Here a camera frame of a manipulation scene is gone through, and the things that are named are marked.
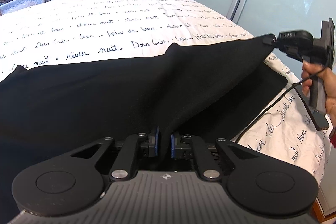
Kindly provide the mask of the person right hand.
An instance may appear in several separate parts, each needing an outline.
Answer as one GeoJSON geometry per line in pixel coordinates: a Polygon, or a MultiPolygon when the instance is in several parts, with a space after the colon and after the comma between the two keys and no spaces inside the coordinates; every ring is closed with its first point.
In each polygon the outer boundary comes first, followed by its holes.
{"type": "Polygon", "coordinates": [[[319,110],[325,110],[331,124],[335,127],[335,74],[329,67],[311,64],[303,61],[302,91],[307,96],[313,91],[313,100],[317,102],[319,110]]]}

